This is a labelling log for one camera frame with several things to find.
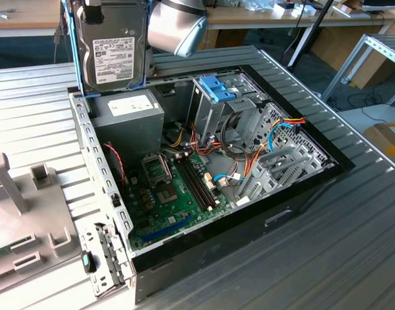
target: green circuit board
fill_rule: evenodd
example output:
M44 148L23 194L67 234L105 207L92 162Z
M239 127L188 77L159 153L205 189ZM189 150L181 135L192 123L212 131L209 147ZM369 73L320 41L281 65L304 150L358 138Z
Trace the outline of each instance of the green circuit board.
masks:
M197 154L188 158L194 168L199 169L201 180L206 168ZM134 251L172 236L181 230L202 223L210 218L224 214L231 209L226 197L220 191L213 195L217 201L211 211L202 210L195 197L188 189L181 173L177 170L174 160L168 160L172 174L171 184L157 184L155 188L149 185L146 173L143 169L134 169L129 172L129 180L136 178L135 184L130 182L124 188L122 196L127 206L128 213L133 221L134 229L129 235L129 240ZM165 198L173 195L173 191L163 191L162 187L175 190L176 199L167 203L161 203L158 195L165 194Z
M12 252L12 250L10 248L13 247L14 245L20 244L20 243L25 242L29 239L30 239L30 237L28 236L28 237L22 238L20 240L17 240L15 242L12 242L4 247L1 247L0 248L0 257L10 254Z

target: blue drive latch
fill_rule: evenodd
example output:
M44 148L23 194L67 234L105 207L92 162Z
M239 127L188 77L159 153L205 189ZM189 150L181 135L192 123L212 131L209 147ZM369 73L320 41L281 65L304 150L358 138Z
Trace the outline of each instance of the blue drive latch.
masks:
M204 89L213 96L216 102L233 100L236 98L236 95L228 92L224 83L220 82L215 76L202 76L199 81L202 83Z

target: ram slot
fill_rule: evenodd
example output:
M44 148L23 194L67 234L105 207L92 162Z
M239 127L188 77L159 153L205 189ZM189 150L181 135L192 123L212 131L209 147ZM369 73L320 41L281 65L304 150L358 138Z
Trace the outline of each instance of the ram slot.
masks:
M209 191L204 186L202 180L198 176L188 159L179 160L175 163L177 170L185 181L188 189L198 203L201 211L206 211L208 207L214 207L215 201L211 197Z

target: metal shelf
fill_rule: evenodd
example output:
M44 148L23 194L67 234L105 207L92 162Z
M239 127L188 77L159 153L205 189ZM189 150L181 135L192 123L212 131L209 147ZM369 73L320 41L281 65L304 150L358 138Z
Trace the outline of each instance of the metal shelf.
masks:
M389 60L395 63L395 34L364 34L361 39L359 40L356 47L353 49L351 54L348 56L347 60L344 62L341 69L337 75L333 78L329 86L326 88L322 95L322 100L326 101L331 96L332 91L334 90L335 86L339 83L345 72L348 68L355 62L358 56L361 53L361 50L365 45L368 45L370 48L374 49L375 51L379 52L380 54L384 55ZM388 105L392 105L395 102L395 95L390 99L387 103Z

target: wooden desk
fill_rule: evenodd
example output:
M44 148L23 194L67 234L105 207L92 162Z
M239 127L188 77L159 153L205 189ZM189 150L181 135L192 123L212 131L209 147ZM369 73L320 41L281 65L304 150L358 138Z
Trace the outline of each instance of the wooden desk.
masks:
M0 18L0 37L6 36L52 36L59 22L59 0L0 0L0 10L15 8L9 13L8 20ZM305 27L300 43L295 49L289 65L292 65L296 55L303 47L312 25L317 19L304 17L299 23ZM205 36L204 48L213 48L220 29L253 29L253 28L294 28L298 18L292 16L279 17L273 10L267 12L252 12L245 8L228 8L218 6L208 8L209 32ZM332 9L321 23L322 27L329 26L370 26L383 25L380 34L385 34L395 22L395 15L386 13L381 17L375 15L371 19L349 19Z
M206 44L206 48L215 47L217 40L217 34L219 30L224 29L256 29L256 28L294 28L296 27L298 18L291 15L285 15L283 17L277 16L273 10L266 12L252 12L245 8L228 8L224 6L218 6L217 8L207 8L208 19L209 19L209 32L208 38L209 43ZM288 66L294 63L296 56L299 54L303 45L305 44L306 38L312 30L312 26L315 23L317 15L313 17L304 17L299 23L299 27L306 28L295 53L292 56ZM343 14L330 9L321 23L321 27L331 26L374 26L382 25L379 34L385 34L390 27L395 23L395 15L386 12L381 15L375 15L370 19L349 19Z
M0 0L0 10L15 8L0 18L0 37L53 36L59 23L60 0Z

